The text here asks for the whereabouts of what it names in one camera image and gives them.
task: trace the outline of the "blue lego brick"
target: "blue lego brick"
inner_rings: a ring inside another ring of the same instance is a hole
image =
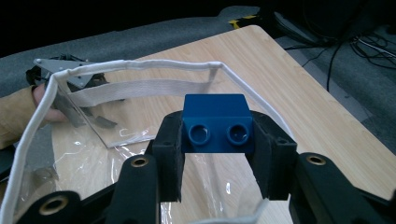
[[[243,94],[187,94],[182,114],[184,153],[250,153],[253,117]]]

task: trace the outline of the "plastic bag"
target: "plastic bag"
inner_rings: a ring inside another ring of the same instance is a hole
[[[106,84],[70,91],[70,77],[102,73]],[[145,153],[163,117],[182,110],[188,93],[243,93],[251,110],[291,135],[277,112],[221,62],[114,61],[66,69],[51,76],[17,148],[2,222],[16,222],[54,191],[73,190],[83,200],[116,183],[123,162]],[[69,121],[38,129],[54,105]],[[39,141],[43,133],[50,134],[47,143]],[[30,155],[40,153],[46,156],[37,163]],[[162,223],[254,223],[265,207],[243,154],[186,155],[182,186],[181,203],[161,204]]]

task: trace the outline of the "white strap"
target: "white strap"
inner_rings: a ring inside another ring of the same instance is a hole
[[[211,81],[190,82],[172,79],[148,79],[128,82],[114,82],[101,86],[68,93],[75,106],[88,107],[121,99],[175,95],[184,96],[187,93],[205,93]]]

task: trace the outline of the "lego stud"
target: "lego stud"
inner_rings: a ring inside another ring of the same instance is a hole
[[[202,146],[209,141],[209,130],[206,128],[205,125],[194,125],[189,129],[189,138],[194,145]]]
[[[227,129],[227,139],[235,146],[242,146],[248,141],[248,128],[242,124],[236,124]]]

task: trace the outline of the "person's hand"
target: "person's hand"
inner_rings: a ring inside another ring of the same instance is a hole
[[[40,84],[33,90],[33,98],[35,100],[35,106],[40,104],[41,99],[43,99],[44,92],[45,92],[44,84]],[[63,122],[67,121],[67,117],[62,113],[60,110],[50,108],[49,112],[45,117],[46,121],[49,122]]]

